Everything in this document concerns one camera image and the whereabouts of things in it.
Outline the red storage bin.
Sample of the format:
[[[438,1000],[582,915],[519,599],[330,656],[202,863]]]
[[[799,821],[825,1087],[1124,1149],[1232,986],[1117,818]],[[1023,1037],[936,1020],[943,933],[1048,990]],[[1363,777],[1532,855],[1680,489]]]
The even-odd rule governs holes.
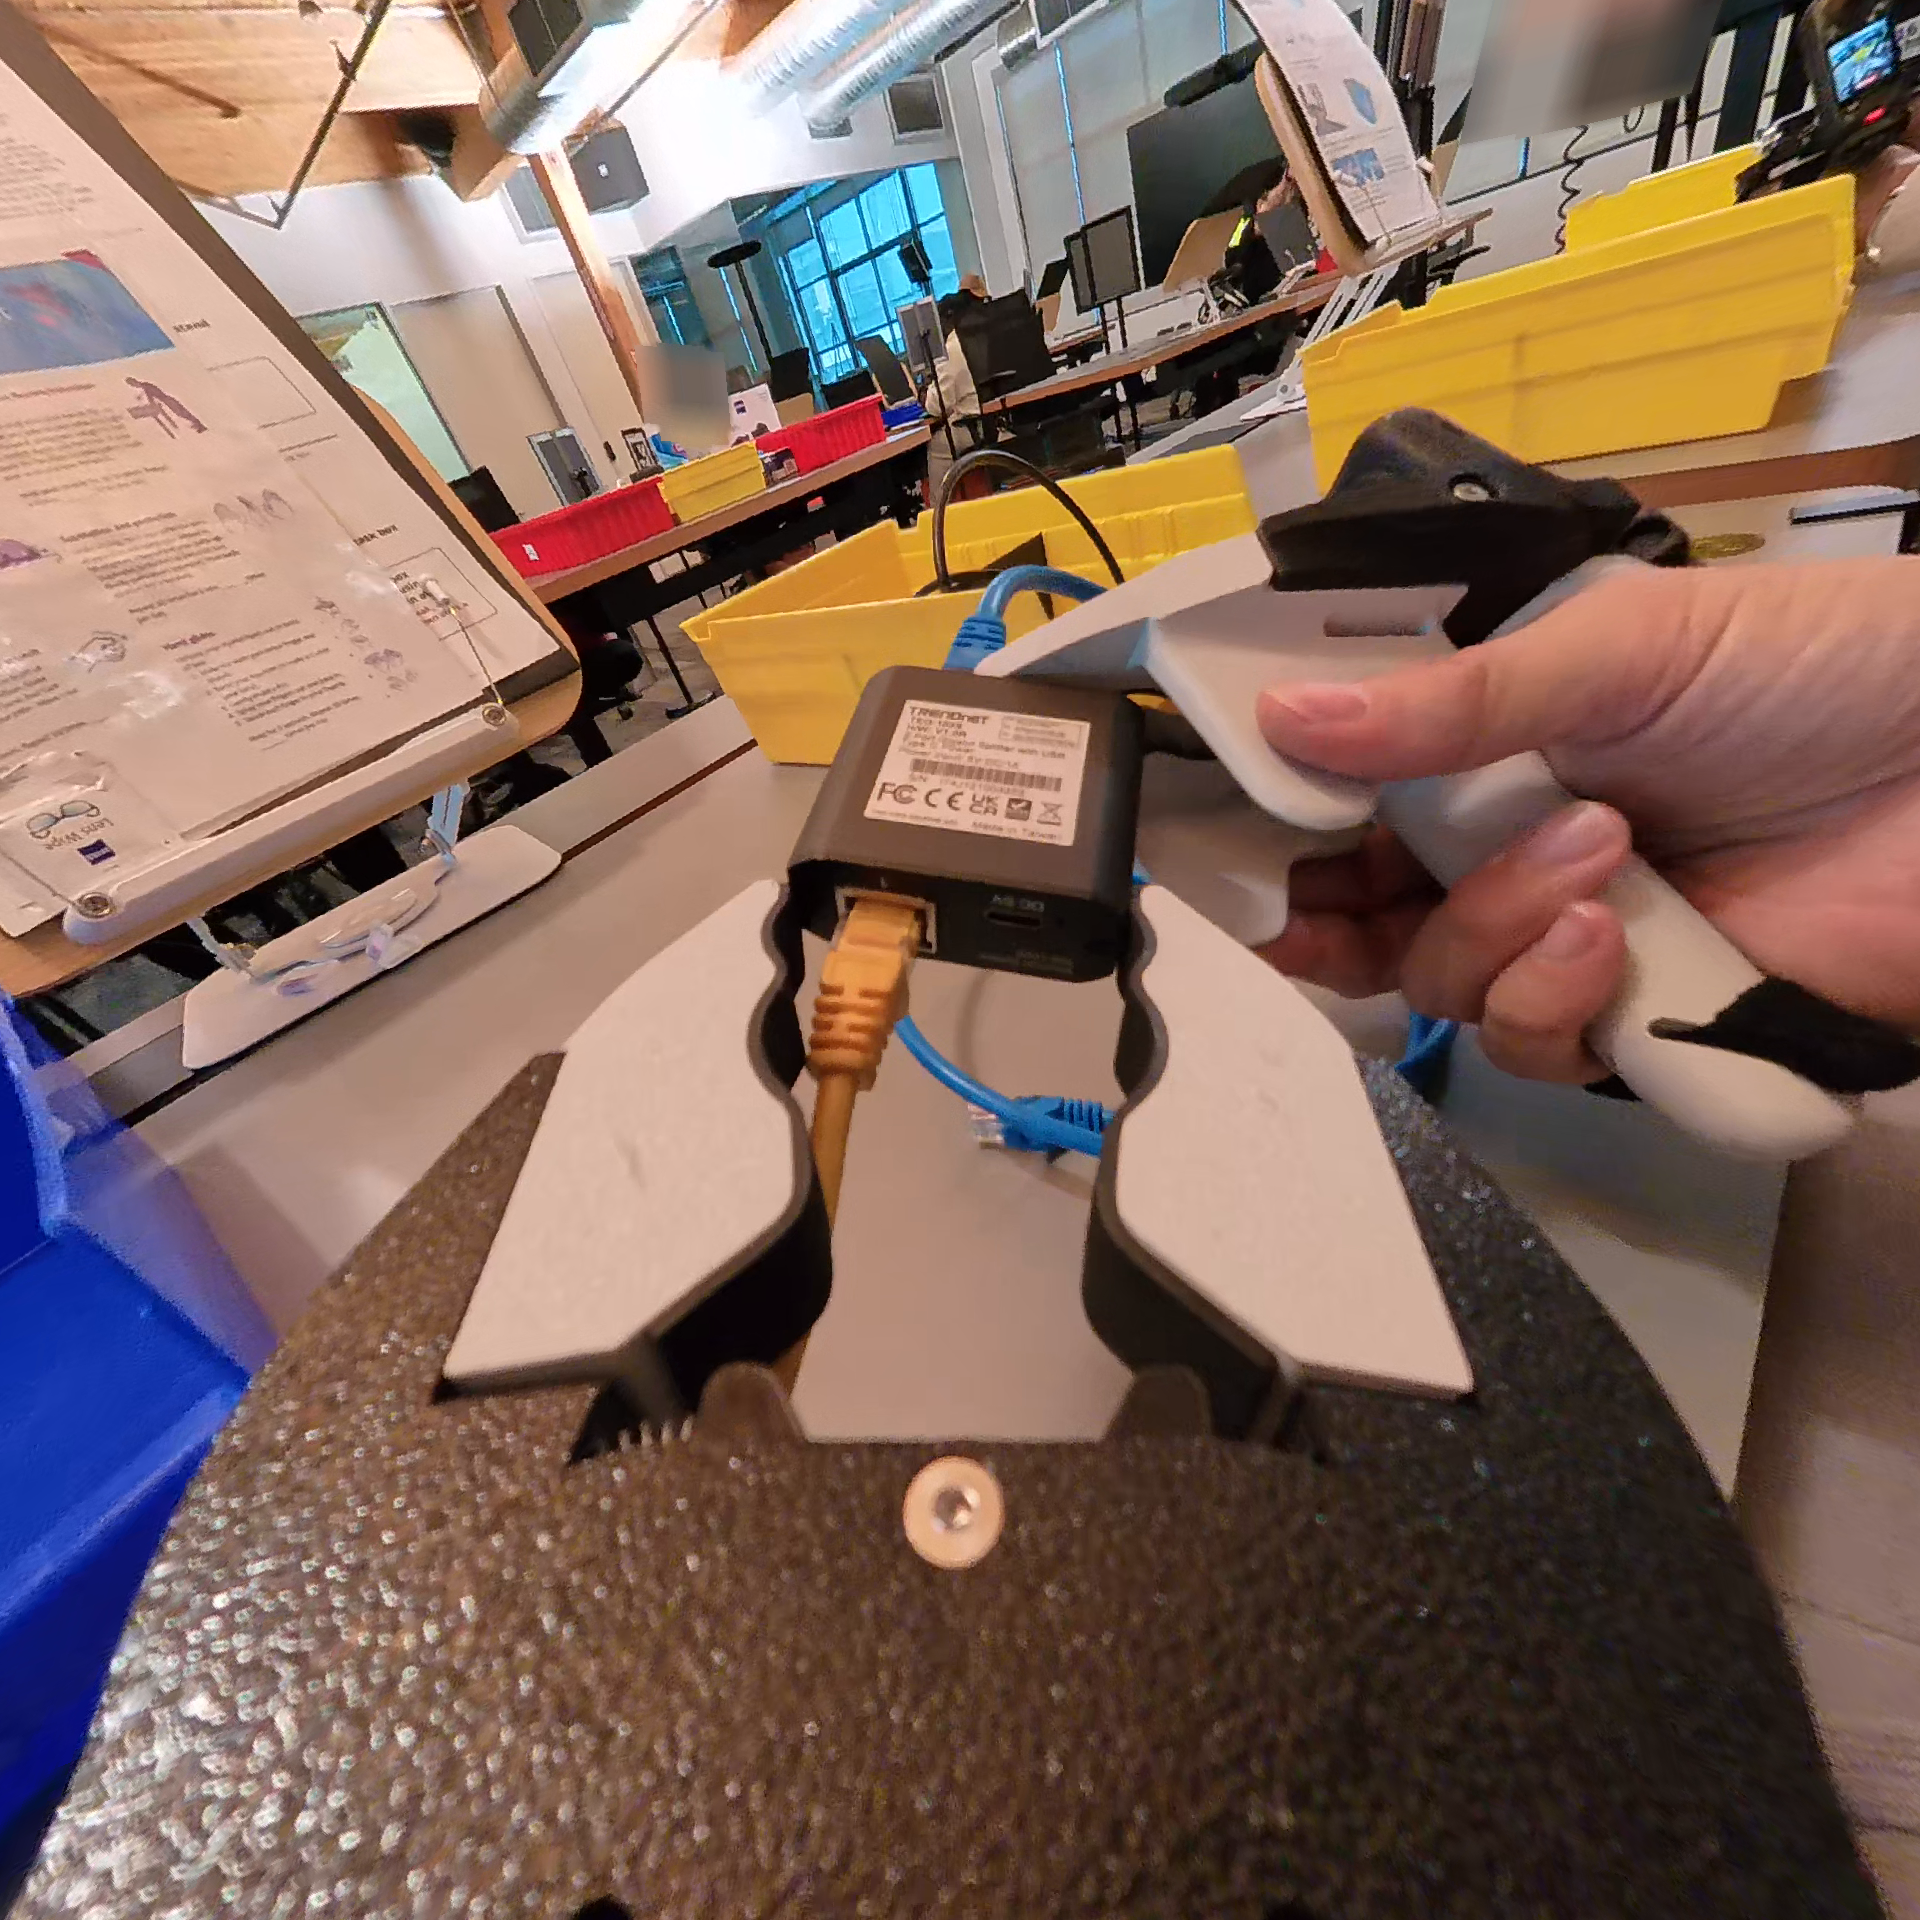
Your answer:
[[[889,435],[882,394],[861,394],[790,425],[755,435],[755,451],[780,472],[808,475],[885,442]]]
[[[677,528],[660,477],[592,494],[494,528],[489,536],[525,579],[551,577]]]

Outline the person's right hand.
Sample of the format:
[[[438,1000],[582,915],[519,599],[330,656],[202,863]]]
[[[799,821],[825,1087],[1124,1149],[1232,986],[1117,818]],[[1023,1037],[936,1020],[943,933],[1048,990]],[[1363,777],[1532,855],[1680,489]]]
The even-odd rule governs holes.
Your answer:
[[[1294,868],[1277,969],[1398,991],[1535,1082],[1599,1082],[1644,855],[1765,974],[1916,1045],[1916,559],[1604,575],[1513,633],[1260,693],[1267,747],[1368,784],[1540,754],[1575,798],[1459,880],[1387,831]]]

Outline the large black screen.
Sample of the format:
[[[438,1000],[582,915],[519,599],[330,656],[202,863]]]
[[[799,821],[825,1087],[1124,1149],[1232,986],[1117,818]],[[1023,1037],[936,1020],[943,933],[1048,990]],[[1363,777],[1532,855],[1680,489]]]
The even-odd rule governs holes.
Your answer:
[[[1250,75],[1166,105],[1125,131],[1141,275],[1159,285],[1191,221],[1250,203],[1282,171]]]

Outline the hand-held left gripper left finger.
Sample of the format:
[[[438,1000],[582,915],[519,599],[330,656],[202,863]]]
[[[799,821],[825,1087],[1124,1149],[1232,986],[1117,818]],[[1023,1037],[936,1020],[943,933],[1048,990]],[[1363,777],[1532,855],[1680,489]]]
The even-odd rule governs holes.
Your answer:
[[[787,890],[755,878],[575,1028],[444,1353],[445,1391],[599,1384],[667,1424],[717,1371],[805,1340],[831,1227],[792,1097],[801,974]]]

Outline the black network adapter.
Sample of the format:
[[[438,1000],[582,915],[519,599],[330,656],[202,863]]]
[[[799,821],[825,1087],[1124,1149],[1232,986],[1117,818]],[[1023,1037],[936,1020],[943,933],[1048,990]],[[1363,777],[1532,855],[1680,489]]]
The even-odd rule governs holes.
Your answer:
[[[1132,940],[1142,754],[1124,693],[885,669],[787,855],[787,903],[828,940],[856,899],[899,899],[936,960],[1108,979]]]

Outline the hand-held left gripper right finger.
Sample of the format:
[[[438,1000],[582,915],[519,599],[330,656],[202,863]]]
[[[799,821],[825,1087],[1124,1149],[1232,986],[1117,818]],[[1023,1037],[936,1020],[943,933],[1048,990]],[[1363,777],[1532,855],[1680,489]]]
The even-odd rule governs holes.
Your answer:
[[[1468,1344],[1337,1025],[1158,880],[1117,990],[1124,1101],[1083,1246],[1108,1353],[1185,1373],[1235,1441],[1273,1441],[1314,1384],[1468,1398]]]

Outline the large grid window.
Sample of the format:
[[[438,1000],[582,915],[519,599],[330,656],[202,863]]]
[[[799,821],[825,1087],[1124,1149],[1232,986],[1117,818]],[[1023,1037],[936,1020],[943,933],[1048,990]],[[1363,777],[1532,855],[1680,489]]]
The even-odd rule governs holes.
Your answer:
[[[936,162],[785,191],[743,235],[770,260],[815,387],[863,371],[863,339],[903,353],[899,309],[957,292],[964,275]]]

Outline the blue storage bin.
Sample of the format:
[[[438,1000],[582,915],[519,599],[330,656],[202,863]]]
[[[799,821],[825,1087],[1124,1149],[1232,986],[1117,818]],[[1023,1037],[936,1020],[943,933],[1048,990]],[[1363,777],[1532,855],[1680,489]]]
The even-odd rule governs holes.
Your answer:
[[[3,1842],[78,1757],[276,1334],[178,1178],[3,1000]]]

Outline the silver ventilation duct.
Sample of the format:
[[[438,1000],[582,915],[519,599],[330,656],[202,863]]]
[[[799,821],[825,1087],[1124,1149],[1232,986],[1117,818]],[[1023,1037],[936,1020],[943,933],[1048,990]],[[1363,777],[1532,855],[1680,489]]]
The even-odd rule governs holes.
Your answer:
[[[799,101],[809,139],[838,139],[852,107],[969,40],[1003,3],[790,3],[727,63],[754,105]]]
[[[785,3],[481,3],[494,63],[482,124],[515,157],[548,154],[602,121],[647,144],[693,134],[731,105],[726,63]]]

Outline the grey desk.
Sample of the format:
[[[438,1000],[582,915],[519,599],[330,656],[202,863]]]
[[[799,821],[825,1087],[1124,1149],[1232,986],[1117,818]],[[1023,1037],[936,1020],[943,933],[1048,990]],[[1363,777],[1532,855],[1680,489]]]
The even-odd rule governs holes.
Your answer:
[[[563,862],[536,890],[222,1070],[181,1065],[181,1000],[76,1054],[178,1172],[287,1330],[316,1287],[528,1057],[758,875],[815,769],[770,764],[717,700],[525,805]],[[1730,1162],[1620,1101],[1508,1078],[1457,1043],[1441,1117],[1636,1341],[1720,1491],[1792,1398],[1805,1310],[1775,1254],[1805,1178]],[[799,1368],[821,1435],[1088,1438],[1124,1368],[1083,1321],[1087,1172],[973,1139],[889,1053],[859,1101],[836,1284]]]

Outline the white lens wipe packet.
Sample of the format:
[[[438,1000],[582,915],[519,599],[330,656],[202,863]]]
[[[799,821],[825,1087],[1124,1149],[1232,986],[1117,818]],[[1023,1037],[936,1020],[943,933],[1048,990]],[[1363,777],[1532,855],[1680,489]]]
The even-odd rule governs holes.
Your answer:
[[[19,936],[171,845],[155,811],[104,767],[3,787],[3,930]]]

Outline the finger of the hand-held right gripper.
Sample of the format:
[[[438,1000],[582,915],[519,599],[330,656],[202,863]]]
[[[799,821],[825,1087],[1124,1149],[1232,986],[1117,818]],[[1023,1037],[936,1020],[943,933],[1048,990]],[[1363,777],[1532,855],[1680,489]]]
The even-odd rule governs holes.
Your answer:
[[[1158,617],[1145,670],[1205,740],[1236,787],[1286,828],[1356,828],[1375,787],[1277,754],[1257,718],[1277,681],[1364,681],[1449,650],[1448,614],[1465,586],[1220,595]]]
[[[980,661],[996,681],[1158,690],[1215,707],[1260,678],[1294,624],[1294,596],[1265,577],[1215,592],[1158,577],[1111,589]]]

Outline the yellow storage bin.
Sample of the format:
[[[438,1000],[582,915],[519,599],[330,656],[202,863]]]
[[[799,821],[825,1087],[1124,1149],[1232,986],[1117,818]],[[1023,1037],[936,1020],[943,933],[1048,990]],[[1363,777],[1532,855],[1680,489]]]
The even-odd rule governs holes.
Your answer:
[[[1740,176],[1758,157],[1758,144],[1718,149],[1700,162],[1640,176],[1616,192],[1582,198],[1566,212],[1565,249],[1582,253],[1636,232],[1720,212],[1738,203]]]
[[[1124,579],[1257,526],[1240,455],[1218,442],[1068,481]],[[876,670],[943,666],[986,582],[1011,563],[1051,563],[1088,582],[1111,570],[1044,489],[957,499],[943,518],[952,592],[936,577],[933,515],[876,523],[687,620],[718,687],[763,754],[828,764]]]
[[[1314,481],[1430,408],[1526,464],[1762,428],[1829,363],[1855,279],[1851,179],[1385,304],[1303,353]]]
[[[660,494],[677,523],[731,509],[764,491],[764,465],[755,437],[743,437],[726,448],[684,457],[660,472]]]

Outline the white document stand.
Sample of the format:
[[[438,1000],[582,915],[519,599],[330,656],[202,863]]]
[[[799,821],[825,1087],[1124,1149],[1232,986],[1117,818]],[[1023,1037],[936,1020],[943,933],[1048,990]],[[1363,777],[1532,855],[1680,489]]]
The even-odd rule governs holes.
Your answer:
[[[216,973],[185,991],[178,1061],[191,1072],[218,1065],[556,873],[556,849],[515,825],[461,836],[470,777],[516,747],[519,727],[507,704],[467,707],[292,801],[108,878],[87,900],[68,903],[60,930],[100,947],[108,933],[188,920],[192,880],[238,880],[259,862],[283,873],[305,845],[339,848],[360,814],[379,825],[425,797],[420,858],[398,875],[262,947],[202,936]]]

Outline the computer monitor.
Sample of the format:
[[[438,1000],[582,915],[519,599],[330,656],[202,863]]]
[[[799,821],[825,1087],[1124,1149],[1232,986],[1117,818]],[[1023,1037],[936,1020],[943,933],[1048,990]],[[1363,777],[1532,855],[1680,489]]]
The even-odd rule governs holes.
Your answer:
[[[1078,312],[1098,312],[1142,289],[1132,203],[1068,230],[1063,253]]]

